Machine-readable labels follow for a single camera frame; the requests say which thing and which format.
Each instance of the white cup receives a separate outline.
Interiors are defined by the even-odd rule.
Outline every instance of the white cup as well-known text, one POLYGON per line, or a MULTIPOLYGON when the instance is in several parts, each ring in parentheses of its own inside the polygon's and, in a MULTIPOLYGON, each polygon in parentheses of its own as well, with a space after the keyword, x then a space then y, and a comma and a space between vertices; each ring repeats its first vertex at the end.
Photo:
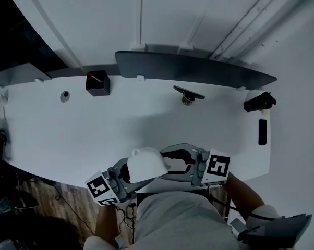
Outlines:
POLYGON ((136 183, 167 174, 161 153, 151 147, 134 149, 127 161, 130 182, 136 183))

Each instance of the white wall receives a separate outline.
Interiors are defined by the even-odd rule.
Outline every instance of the white wall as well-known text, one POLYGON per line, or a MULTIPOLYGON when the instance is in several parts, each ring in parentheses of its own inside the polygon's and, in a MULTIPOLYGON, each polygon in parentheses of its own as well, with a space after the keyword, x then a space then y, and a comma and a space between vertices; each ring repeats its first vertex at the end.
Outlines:
POLYGON ((114 64, 116 51, 139 41, 188 43, 212 53, 257 0, 14 1, 50 48, 76 67, 114 64))
POLYGON ((314 16, 251 67, 277 77, 266 87, 277 105, 270 173, 247 183, 281 215, 313 214, 296 249, 314 250, 314 16))

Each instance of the person's right arm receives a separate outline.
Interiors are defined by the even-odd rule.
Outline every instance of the person's right arm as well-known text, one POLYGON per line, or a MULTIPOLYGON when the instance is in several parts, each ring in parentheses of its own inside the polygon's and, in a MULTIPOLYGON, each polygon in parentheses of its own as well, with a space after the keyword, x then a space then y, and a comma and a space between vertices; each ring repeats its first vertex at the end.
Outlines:
MULTIPOLYGON (((240 179, 236 178, 232 173, 229 173, 228 180, 223 187, 240 211, 251 213, 265 204, 254 190, 240 179)), ((247 215, 240 214, 247 220, 247 215)))

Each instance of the white sleeve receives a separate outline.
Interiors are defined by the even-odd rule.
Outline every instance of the white sleeve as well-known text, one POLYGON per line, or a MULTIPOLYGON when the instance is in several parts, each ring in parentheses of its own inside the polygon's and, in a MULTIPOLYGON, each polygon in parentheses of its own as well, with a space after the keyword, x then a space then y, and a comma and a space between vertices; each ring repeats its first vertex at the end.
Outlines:
MULTIPOLYGON (((252 211, 253 214, 267 217, 267 218, 278 218, 279 215, 276 212, 275 208, 270 205, 263 205, 252 211)), ((255 217, 248 217, 246 221, 246 227, 248 229, 253 229, 256 226, 261 226, 265 223, 269 222, 269 220, 258 219, 255 217)))
POLYGON ((88 237, 85 240, 83 250, 116 250, 113 245, 97 236, 88 237))

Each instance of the gray panel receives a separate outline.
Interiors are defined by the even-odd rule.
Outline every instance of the gray panel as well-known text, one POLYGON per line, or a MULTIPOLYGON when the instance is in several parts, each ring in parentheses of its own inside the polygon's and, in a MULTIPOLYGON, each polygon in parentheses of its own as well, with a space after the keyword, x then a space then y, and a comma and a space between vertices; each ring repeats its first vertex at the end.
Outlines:
POLYGON ((30 63, 22 64, 0 72, 0 86, 33 82, 35 79, 51 80, 52 78, 41 72, 30 63))
POLYGON ((123 77, 208 83, 229 87, 245 86, 255 90, 276 77, 214 60, 173 54, 127 52, 115 53, 123 77))

